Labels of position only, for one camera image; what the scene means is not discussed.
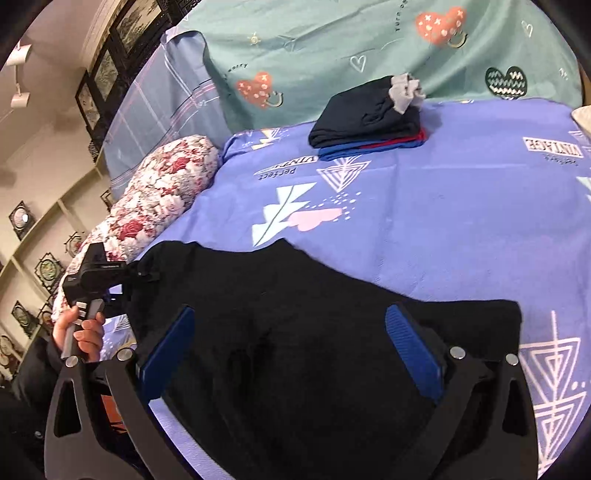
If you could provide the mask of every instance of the teal blanket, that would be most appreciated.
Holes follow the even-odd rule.
[[[577,60],[530,0],[203,0],[201,32],[233,131],[315,120],[335,93],[410,72],[434,100],[582,104]]]

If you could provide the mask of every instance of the finger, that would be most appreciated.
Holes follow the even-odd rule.
[[[73,308],[66,310],[57,319],[57,322],[54,325],[54,328],[63,329],[63,330],[67,329],[68,325],[71,324],[72,322],[74,322],[74,320],[76,320],[78,318],[78,312],[79,311],[78,311],[77,306],[74,306]]]
[[[98,348],[94,343],[78,342],[78,347],[84,353],[88,353],[89,362],[98,362],[100,360],[100,348]]]
[[[105,334],[105,329],[98,320],[85,320],[82,322],[82,328],[84,330],[92,330],[93,332],[98,333],[100,337]]]
[[[74,332],[74,338],[80,342],[88,342],[96,345],[99,350],[103,348],[103,337],[92,330],[78,330]]]

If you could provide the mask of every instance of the hand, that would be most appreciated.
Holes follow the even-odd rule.
[[[53,326],[53,341],[60,351],[64,349],[66,330],[77,318],[78,307],[74,307],[62,313]],[[100,349],[103,348],[103,335],[105,334],[104,324],[105,317],[102,313],[97,313],[95,319],[84,320],[82,322],[83,330],[79,330],[74,334],[74,338],[78,340],[80,350],[88,354],[89,362],[98,362],[100,360]]]

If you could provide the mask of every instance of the black sweater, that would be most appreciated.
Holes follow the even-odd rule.
[[[43,475],[43,440],[53,388],[61,368],[53,343],[37,337],[9,388],[0,388],[2,478],[37,480]]]
[[[250,253],[163,242],[132,267],[159,273],[127,305],[140,362],[180,305],[195,309],[192,347],[164,398],[238,480],[386,477],[435,408],[385,331],[394,303],[473,356],[518,349],[514,302],[416,301],[284,240]]]

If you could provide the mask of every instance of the track light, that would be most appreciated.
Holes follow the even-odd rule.
[[[18,70],[17,66],[14,66],[14,83],[17,87],[17,92],[12,96],[12,100],[10,102],[10,108],[26,108],[29,103],[29,97],[31,94],[29,92],[21,92],[21,84],[18,83]]]
[[[6,61],[6,66],[12,67],[16,65],[23,65],[31,52],[30,45],[23,45],[21,46],[21,41],[19,40],[17,46],[13,48],[11,54],[8,56],[8,60]]]

